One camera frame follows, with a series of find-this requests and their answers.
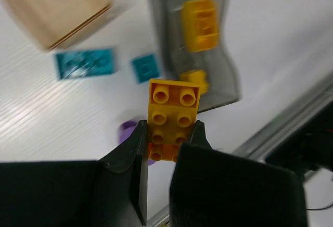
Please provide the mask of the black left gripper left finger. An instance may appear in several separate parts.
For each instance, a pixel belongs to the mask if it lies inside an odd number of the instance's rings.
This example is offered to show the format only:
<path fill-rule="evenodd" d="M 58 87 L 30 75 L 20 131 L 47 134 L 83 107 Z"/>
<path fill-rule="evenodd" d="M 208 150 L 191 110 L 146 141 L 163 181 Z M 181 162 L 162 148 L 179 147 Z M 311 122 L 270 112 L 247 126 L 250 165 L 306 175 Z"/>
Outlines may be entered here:
<path fill-rule="evenodd" d="M 147 133 L 147 121 L 139 121 L 132 134 L 99 161 L 98 225 L 147 224 Z"/>

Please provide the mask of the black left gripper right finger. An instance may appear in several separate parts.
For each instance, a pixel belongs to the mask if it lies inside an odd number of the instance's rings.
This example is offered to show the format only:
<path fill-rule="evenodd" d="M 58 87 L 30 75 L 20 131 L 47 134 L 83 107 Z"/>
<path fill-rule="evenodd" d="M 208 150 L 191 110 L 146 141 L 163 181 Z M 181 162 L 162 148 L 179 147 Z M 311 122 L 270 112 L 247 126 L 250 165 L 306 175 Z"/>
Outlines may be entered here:
<path fill-rule="evenodd" d="M 178 154 L 171 226 L 307 226 L 305 192 L 292 171 L 214 150 L 197 121 Z"/>

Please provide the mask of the purple oval lego brick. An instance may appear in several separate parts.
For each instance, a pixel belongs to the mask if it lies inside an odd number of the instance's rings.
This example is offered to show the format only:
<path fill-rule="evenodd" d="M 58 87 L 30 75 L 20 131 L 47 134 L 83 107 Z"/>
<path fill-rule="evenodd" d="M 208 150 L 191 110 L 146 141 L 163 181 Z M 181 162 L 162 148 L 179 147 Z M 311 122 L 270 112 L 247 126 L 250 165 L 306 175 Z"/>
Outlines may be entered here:
<path fill-rule="evenodd" d="M 125 165 L 124 171 L 129 170 L 131 166 L 137 166 L 139 169 L 145 165 L 149 166 L 153 160 L 149 161 L 149 143 L 147 121 L 127 121 L 121 125 L 120 136 L 122 142 L 112 151 L 112 155 L 119 155 L 117 161 Z"/>

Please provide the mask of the yellow long lego brick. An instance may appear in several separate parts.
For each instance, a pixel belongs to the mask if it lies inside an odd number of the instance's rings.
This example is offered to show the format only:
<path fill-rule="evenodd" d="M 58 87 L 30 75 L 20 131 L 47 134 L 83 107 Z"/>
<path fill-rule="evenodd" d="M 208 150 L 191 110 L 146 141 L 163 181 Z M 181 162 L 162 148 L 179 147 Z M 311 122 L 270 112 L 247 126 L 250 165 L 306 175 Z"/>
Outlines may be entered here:
<path fill-rule="evenodd" d="M 191 82 L 149 81 L 149 159 L 177 162 L 180 146 L 196 122 L 200 95 L 200 86 Z"/>

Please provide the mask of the teal small lego brick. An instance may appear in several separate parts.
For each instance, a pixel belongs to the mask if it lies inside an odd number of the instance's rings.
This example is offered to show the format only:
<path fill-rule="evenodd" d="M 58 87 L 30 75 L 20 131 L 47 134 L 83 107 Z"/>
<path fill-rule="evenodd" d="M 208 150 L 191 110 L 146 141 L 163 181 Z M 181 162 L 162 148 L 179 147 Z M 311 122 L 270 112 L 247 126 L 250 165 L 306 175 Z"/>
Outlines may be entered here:
<path fill-rule="evenodd" d="M 154 54 L 138 56 L 131 60 L 131 65 L 139 84 L 160 76 Z"/>

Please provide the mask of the yellow small lego brick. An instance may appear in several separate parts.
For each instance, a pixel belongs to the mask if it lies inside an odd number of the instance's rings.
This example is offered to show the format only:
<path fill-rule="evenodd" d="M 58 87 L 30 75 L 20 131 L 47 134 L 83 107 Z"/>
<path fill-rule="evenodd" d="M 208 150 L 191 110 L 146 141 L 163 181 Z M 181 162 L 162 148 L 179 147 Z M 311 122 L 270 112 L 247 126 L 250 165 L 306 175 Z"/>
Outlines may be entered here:
<path fill-rule="evenodd" d="M 180 75 L 180 80 L 199 85 L 200 94 L 205 94 L 209 90 L 207 74 L 204 70 L 189 70 Z"/>

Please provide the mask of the teal long lego brick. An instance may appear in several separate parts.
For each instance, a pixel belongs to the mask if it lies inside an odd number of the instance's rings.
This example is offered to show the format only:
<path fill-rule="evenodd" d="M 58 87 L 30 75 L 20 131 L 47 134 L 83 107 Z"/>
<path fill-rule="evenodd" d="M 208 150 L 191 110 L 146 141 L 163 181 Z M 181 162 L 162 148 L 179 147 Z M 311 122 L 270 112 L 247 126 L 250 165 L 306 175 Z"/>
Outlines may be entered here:
<path fill-rule="evenodd" d="M 112 48 L 58 52 L 54 58 L 60 80 L 111 75 L 116 71 Z"/>

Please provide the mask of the yellow rounded lego brick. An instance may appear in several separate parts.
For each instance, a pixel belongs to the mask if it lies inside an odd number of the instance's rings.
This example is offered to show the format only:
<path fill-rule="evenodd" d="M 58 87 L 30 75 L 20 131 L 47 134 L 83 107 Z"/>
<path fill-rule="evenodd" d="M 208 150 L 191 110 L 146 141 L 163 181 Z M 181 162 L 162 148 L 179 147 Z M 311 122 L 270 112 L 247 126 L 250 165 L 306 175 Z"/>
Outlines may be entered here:
<path fill-rule="evenodd" d="M 219 26 L 214 0 L 189 0 L 181 10 L 183 38 L 191 52 L 208 51 L 217 46 Z"/>

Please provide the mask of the smoky grey transparent container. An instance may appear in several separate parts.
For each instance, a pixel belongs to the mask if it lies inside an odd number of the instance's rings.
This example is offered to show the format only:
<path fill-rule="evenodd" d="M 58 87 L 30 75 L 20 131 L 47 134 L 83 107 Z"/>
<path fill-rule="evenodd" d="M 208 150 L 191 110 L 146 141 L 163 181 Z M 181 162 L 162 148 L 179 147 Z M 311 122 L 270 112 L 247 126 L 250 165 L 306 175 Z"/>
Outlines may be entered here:
<path fill-rule="evenodd" d="M 237 69 L 222 38 L 228 0 L 149 0 L 168 79 L 201 85 L 199 112 L 240 100 Z"/>

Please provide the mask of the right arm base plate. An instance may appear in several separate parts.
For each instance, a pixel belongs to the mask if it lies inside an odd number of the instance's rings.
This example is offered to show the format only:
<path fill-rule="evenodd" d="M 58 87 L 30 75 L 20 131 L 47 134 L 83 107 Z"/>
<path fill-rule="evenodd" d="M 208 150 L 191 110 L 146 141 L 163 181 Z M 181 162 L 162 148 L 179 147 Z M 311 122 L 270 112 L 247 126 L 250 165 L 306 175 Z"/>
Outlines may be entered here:
<path fill-rule="evenodd" d="M 287 137 L 265 162 L 294 172 L 301 181 L 308 171 L 332 171 L 332 103 Z"/>

